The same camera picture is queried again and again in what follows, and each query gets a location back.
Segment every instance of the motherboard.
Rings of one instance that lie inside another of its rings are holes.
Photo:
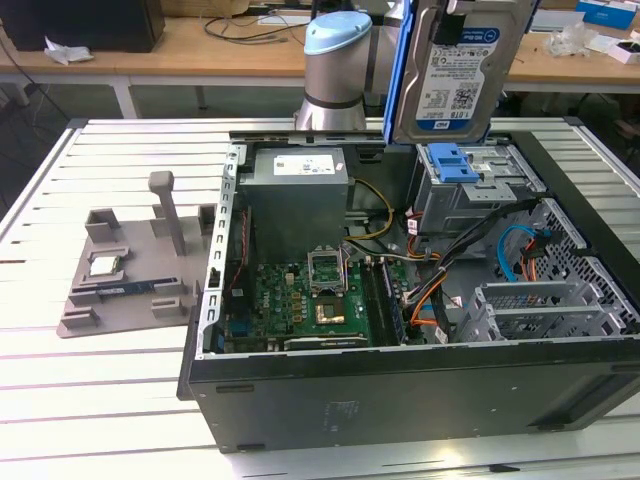
[[[324,257],[258,265],[251,306],[230,315],[225,350],[369,347],[388,343],[388,336],[399,344],[398,302],[411,288],[405,266],[338,259],[340,265]],[[397,325],[381,324],[393,317]]]

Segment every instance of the white slotted table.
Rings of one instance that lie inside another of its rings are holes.
[[[640,243],[637,185],[588,131],[553,119],[495,123],[533,131],[628,248]],[[91,208],[152,218],[148,175],[171,169],[178,214],[195,214],[217,201],[229,130],[291,127],[96,120],[64,132],[0,223],[0,478],[448,478],[485,476],[491,464],[521,469],[502,473],[507,480],[640,475],[639,396],[581,432],[224,456],[197,404],[175,397],[186,327],[56,336]]]

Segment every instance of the blue box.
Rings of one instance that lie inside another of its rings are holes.
[[[584,21],[604,25],[605,27],[626,30],[631,26],[636,15],[633,5],[622,2],[600,2],[595,0],[580,0],[576,12],[584,12]]]

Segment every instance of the black computer case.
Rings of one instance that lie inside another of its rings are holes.
[[[18,50],[42,50],[44,37],[91,50],[150,52],[164,29],[160,0],[2,0],[0,18]]]
[[[637,304],[638,262],[531,134],[510,136],[588,238],[573,254],[597,253]],[[579,430],[640,390],[635,323],[588,341],[194,360],[197,321],[178,395],[198,402],[222,453]]]

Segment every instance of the floor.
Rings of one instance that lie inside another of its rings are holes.
[[[53,85],[48,92],[72,118],[120,118],[109,87]],[[205,94],[210,107],[201,111],[192,87],[135,87],[133,94],[144,118],[288,117],[300,107],[303,98],[301,88],[209,87],[205,88]],[[529,95],[523,102],[521,116],[542,116],[540,105],[546,95]],[[550,114],[566,115],[579,99],[580,95],[561,95]],[[7,114],[6,108],[0,109],[0,218],[66,125],[49,102],[41,100],[41,93],[35,91],[28,107],[15,109],[11,114]],[[3,103],[0,90],[0,105]],[[613,121],[620,116],[613,99],[591,95],[579,116],[609,148],[625,157],[624,144],[613,127]],[[640,162],[632,162],[631,167],[638,173]]]

